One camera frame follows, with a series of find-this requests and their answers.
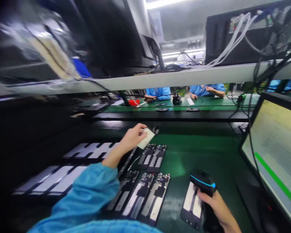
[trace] fluorescent light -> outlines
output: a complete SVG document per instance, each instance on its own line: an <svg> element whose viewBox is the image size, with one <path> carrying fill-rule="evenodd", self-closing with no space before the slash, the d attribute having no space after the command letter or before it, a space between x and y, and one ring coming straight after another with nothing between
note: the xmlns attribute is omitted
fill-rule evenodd
<svg viewBox="0 0 291 233"><path fill-rule="evenodd" d="M179 54L180 52L173 52L173 53L164 53L162 54L162 56L166 56L166 55L172 55L172 54Z"/></svg>
<svg viewBox="0 0 291 233"><path fill-rule="evenodd" d="M179 56L179 55L164 56L163 59L175 58L175 57L178 57L178 56Z"/></svg>
<svg viewBox="0 0 291 233"><path fill-rule="evenodd" d="M204 49L186 50L184 52L197 52L197 51L204 51Z"/></svg>
<svg viewBox="0 0 291 233"><path fill-rule="evenodd" d="M152 10L158 7L167 6L167 5L184 2L184 1L187 1L187 0L157 0L155 2L146 3L146 8L148 10Z"/></svg>

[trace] green stripe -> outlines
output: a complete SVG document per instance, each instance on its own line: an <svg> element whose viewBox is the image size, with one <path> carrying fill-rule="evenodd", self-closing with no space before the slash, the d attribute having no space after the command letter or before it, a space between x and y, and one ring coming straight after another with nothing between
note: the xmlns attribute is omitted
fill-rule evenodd
<svg viewBox="0 0 291 233"><path fill-rule="evenodd" d="M267 163L262 159L262 157L257 152L255 152L254 155L258 159L258 161L263 165L263 167L268 171L268 173L275 180L275 182L279 185L281 190L287 195L287 197L291 201L290 190L284 185L284 183L282 183L282 181L279 179L279 177L273 172L273 170L267 165Z"/></svg>

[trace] ceiling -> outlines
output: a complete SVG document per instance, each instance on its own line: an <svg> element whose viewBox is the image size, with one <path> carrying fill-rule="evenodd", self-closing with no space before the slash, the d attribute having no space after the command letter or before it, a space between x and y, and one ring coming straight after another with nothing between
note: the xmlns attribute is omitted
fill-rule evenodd
<svg viewBox="0 0 291 233"><path fill-rule="evenodd" d="M197 47L203 46L203 34L208 16L230 11L245 9L253 6L276 2L278 0L186 0L169 6L157 8L161 15L164 40L161 44L163 53L179 51L189 43L181 39L199 39Z"/></svg>

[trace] red object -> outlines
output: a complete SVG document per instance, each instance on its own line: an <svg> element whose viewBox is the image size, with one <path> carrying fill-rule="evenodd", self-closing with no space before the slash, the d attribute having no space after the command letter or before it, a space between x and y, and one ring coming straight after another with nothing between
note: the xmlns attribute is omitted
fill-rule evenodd
<svg viewBox="0 0 291 233"><path fill-rule="evenodd" d="M137 106L138 104L140 104L140 100L129 100L128 102L131 106Z"/></svg>

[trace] white card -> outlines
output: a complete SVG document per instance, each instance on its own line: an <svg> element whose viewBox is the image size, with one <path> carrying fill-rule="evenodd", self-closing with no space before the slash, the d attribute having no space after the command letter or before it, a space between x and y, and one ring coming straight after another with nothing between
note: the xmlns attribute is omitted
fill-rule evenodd
<svg viewBox="0 0 291 233"><path fill-rule="evenodd" d="M144 149L147 144L149 144L149 142L151 141L151 139L155 136L155 134L149 130L149 128L145 128L144 129L144 132L147 132L148 135L146 136L146 138L144 138L139 144L138 144L138 147L141 148L141 149Z"/></svg>

